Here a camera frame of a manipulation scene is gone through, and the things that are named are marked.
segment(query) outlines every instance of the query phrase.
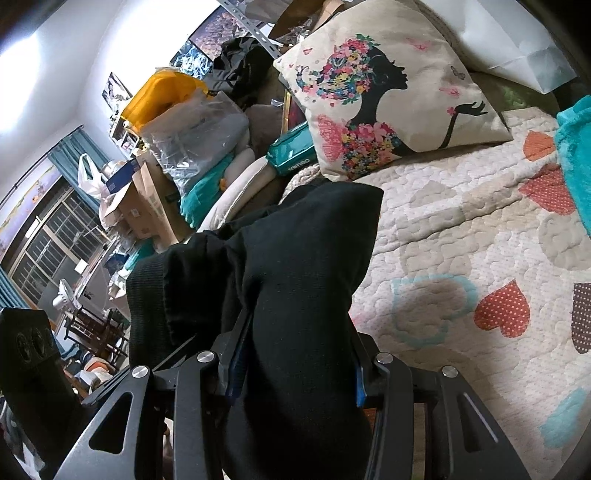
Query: teal package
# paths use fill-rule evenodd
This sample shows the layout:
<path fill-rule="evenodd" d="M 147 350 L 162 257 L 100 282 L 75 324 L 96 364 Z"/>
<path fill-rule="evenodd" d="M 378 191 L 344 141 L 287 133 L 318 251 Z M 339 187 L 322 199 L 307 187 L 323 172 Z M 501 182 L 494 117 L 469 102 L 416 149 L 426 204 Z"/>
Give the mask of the teal package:
<path fill-rule="evenodd" d="M 316 150 L 308 122 L 292 128 L 269 147 L 267 160 L 281 176 L 316 161 Z"/>

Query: clear plastic bag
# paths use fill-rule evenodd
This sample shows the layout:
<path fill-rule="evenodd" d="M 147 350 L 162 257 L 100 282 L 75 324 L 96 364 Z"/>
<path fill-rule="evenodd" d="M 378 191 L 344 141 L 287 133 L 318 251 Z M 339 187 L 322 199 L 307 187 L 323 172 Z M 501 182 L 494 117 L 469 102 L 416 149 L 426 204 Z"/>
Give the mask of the clear plastic bag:
<path fill-rule="evenodd" d="M 220 92 L 201 90 L 144 125 L 141 135 L 182 196 L 229 154 L 248 129 L 248 117 Z"/>

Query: pillow print of woman silhouette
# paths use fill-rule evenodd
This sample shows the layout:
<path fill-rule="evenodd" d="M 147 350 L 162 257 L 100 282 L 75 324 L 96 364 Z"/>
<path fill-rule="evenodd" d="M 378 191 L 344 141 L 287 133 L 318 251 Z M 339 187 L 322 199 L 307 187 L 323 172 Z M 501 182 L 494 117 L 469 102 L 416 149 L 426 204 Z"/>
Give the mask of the pillow print of woman silhouette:
<path fill-rule="evenodd" d="M 320 135 L 324 139 L 323 152 L 328 162 L 344 157 L 342 168 L 350 179 L 376 170 L 396 158 L 416 153 L 406 145 L 395 130 L 385 122 L 378 122 L 376 110 L 383 95 L 393 89 L 406 90 L 408 77 L 404 68 L 396 66 L 370 37 L 358 34 L 335 47 L 333 54 L 320 71 L 310 70 L 309 81 L 304 72 L 309 67 L 296 66 L 296 83 L 304 93 L 342 105 L 361 100 L 355 117 L 344 125 L 327 115 L 317 118 Z M 447 109 L 451 115 L 447 134 L 439 149 L 446 148 L 452 138 L 458 115 L 480 116 L 485 103 L 463 103 Z"/>

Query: curtain rod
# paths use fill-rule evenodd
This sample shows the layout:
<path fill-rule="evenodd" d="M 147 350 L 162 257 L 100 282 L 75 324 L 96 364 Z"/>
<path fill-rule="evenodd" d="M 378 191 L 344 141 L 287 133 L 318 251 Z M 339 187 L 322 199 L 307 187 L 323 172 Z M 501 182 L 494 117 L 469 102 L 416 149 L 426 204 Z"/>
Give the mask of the curtain rod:
<path fill-rule="evenodd" d="M 78 125 L 78 127 L 76 127 L 74 130 L 72 130 L 70 133 L 64 135 L 64 137 L 61 139 L 63 140 L 64 138 L 66 138 L 68 135 L 71 135 L 72 133 L 74 133 L 76 130 L 83 128 L 84 125 Z M 6 200 L 8 200 L 8 197 L 10 197 L 10 195 L 12 195 L 14 192 L 17 191 L 17 188 L 20 187 L 21 183 L 24 181 L 24 179 L 26 179 L 29 174 L 43 161 L 45 160 L 45 158 L 47 157 L 47 154 L 52 151 L 54 148 L 56 148 L 58 146 L 58 144 L 61 142 L 61 140 L 59 142 L 57 142 L 53 147 L 51 147 L 49 150 L 47 150 L 40 158 L 39 160 L 37 160 L 35 163 L 33 163 L 33 165 L 31 165 L 27 171 L 25 173 L 23 173 L 21 175 L 21 177 L 17 180 L 17 182 L 10 188 L 10 190 L 8 190 L 8 193 L 4 196 L 4 198 L 2 199 L 2 201 L 0 202 L 0 209 L 2 207 L 4 207 L 4 204 L 6 203 Z"/>

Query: blue curtain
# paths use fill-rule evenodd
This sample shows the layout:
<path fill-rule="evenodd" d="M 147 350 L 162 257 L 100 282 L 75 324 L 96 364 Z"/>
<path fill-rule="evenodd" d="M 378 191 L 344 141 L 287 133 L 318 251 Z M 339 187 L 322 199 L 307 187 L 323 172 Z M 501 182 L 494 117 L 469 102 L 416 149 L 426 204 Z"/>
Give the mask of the blue curtain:
<path fill-rule="evenodd" d="M 82 127 L 78 127 L 70 135 L 66 135 L 61 139 L 47 154 L 47 157 L 57 167 L 68 183 L 74 187 L 80 197 L 95 212 L 98 212 L 99 201 L 87 195 L 78 187 L 78 162 L 83 153 L 88 154 L 99 170 L 109 161 L 107 156 L 84 132 Z"/>
<path fill-rule="evenodd" d="M 12 282 L 0 268 L 0 309 L 13 307 L 16 309 L 27 309 L 29 305 L 23 300 Z"/>

